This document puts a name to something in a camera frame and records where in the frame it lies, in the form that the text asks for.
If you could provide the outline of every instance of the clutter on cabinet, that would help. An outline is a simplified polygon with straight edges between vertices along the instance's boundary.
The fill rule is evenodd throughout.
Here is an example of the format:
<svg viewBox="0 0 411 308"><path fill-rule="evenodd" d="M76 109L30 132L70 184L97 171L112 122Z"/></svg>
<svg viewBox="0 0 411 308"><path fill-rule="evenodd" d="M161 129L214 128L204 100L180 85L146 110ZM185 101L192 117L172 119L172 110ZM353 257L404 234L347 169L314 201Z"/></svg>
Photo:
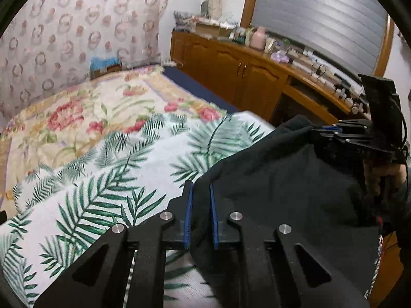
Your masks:
<svg viewBox="0 0 411 308"><path fill-rule="evenodd" d="M272 54L274 51L274 44L275 44L275 39L268 37L266 41L266 48L264 49L264 53Z"/></svg>
<svg viewBox="0 0 411 308"><path fill-rule="evenodd" d="M288 51L288 48L290 47L290 44L291 44L291 42L290 42L289 39L283 38L283 39L282 39L281 49L284 50L285 52L287 52L287 51Z"/></svg>
<svg viewBox="0 0 411 308"><path fill-rule="evenodd" d="M272 60L278 61L278 58L273 57L274 55L275 53L271 56ZM350 107L353 114L360 112L368 119L371 119L365 95L360 93L356 87L336 76L325 65L316 63L303 54L289 50L287 55L292 57L291 65L294 68L307 73L319 85L323 86L327 92L333 94L335 98L344 101Z"/></svg>
<svg viewBox="0 0 411 308"><path fill-rule="evenodd" d="M209 15L208 5L209 5L208 0L203 1L203 3L201 4L201 17L208 18L208 15Z"/></svg>
<svg viewBox="0 0 411 308"><path fill-rule="evenodd" d="M287 56L287 52L285 51L274 52L270 59L281 63L288 63L290 61L290 58Z"/></svg>
<svg viewBox="0 0 411 308"><path fill-rule="evenodd" d="M195 24L194 16L192 13L174 11L175 30L191 31Z"/></svg>
<svg viewBox="0 0 411 308"><path fill-rule="evenodd" d="M263 26L259 26L257 31L252 35L250 46L257 50L264 50L266 47L266 40L266 29Z"/></svg>
<svg viewBox="0 0 411 308"><path fill-rule="evenodd" d="M247 35L247 29L246 28L237 28L234 32L234 41L238 44L245 44L245 39Z"/></svg>
<svg viewBox="0 0 411 308"><path fill-rule="evenodd" d="M203 17L195 17L195 32L198 35L211 35L213 37L229 37L236 28L235 24L228 22L220 23Z"/></svg>
<svg viewBox="0 0 411 308"><path fill-rule="evenodd" d="M248 28L245 30L245 46L250 46L251 36L253 35L253 28Z"/></svg>

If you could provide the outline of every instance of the pink bottle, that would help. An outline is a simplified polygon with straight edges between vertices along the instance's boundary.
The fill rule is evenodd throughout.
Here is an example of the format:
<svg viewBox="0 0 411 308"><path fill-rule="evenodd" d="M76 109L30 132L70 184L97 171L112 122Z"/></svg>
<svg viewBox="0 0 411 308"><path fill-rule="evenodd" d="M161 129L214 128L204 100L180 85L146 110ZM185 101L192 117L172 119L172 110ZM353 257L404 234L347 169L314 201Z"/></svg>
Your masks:
<svg viewBox="0 0 411 308"><path fill-rule="evenodd" d="M266 47L266 29L263 26L259 26L251 39L250 46L257 50L264 50Z"/></svg>

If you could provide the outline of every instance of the navy blue mattress edge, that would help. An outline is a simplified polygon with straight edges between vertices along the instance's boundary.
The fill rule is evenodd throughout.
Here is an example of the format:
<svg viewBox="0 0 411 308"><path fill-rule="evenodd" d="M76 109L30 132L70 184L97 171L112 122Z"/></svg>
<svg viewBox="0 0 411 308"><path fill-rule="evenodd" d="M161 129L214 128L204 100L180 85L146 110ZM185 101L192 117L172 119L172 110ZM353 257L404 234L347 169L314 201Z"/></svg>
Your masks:
<svg viewBox="0 0 411 308"><path fill-rule="evenodd" d="M238 109L227 103L221 97L215 95L212 91L208 90L202 84L193 80L190 76L178 70L175 67L164 67L164 73L166 77L178 84L180 87L191 92L194 96L203 98L209 103L214 103L219 108L227 110L227 113L238 112Z"/></svg>

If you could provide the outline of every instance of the black cloth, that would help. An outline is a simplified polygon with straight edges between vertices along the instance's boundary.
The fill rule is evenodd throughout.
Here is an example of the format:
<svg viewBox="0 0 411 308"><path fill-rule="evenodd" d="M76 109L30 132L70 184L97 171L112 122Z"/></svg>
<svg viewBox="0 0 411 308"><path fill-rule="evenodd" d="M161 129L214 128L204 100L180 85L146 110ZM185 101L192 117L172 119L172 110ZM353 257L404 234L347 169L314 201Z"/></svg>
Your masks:
<svg viewBox="0 0 411 308"><path fill-rule="evenodd" d="M371 285L380 231L361 227L352 200L362 189L353 175L319 158L310 144L311 122L297 116L252 147L223 159L200 177L193 191L194 261L225 307L238 306L236 254L215 251L210 239L210 190L216 202L231 199L255 223L289 224L361 293Z"/></svg>

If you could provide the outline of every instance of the cardboard box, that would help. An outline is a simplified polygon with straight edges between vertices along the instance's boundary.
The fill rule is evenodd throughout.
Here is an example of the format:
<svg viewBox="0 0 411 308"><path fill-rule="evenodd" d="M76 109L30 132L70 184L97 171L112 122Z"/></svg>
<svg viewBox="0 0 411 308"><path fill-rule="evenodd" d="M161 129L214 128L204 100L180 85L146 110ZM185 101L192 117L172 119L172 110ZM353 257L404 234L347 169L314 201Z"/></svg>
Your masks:
<svg viewBox="0 0 411 308"><path fill-rule="evenodd" d="M232 29L225 29L221 28L218 25L211 25L211 24L196 24L196 34L198 35L211 35L214 37L229 37Z"/></svg>

